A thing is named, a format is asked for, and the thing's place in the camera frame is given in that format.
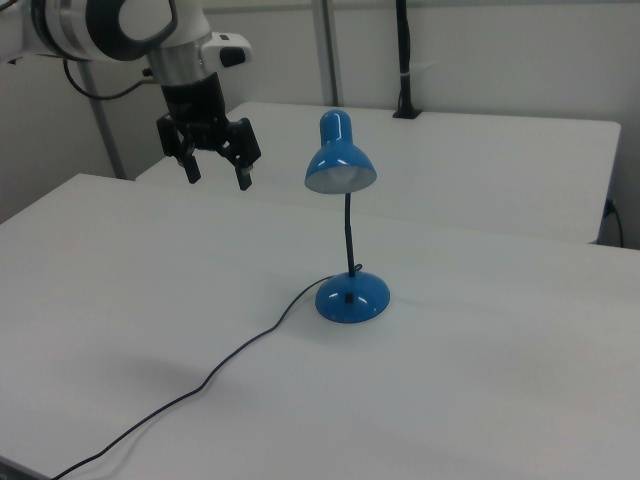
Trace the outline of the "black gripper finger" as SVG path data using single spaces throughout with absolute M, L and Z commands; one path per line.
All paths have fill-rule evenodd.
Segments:
M 248 190 L 252 185 L 251 170 L 260 158 L 261 150 L 251 122 L 247 118 L 227 124 L 222 145 L 217 149 L 217 153 L 234 167 L 240 190 Z
M 169 114 L 156 121 L 158 134 L 164 154 L 174 157 L 184 169 L 187 180 L 195 184 L 201 179 L 201 173 L 194 156 L 195 143 L 189 133 L 184 133 L 181 125 Z

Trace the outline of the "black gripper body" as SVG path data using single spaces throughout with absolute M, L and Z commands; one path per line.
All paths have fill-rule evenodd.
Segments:
M 181 86 L 162 86 L 168 113 L 159 119 L 164 152 L 177 152 L 180 139 L 199 150 L 218 151 L 227 141 L 225 101 L 219 76 Z

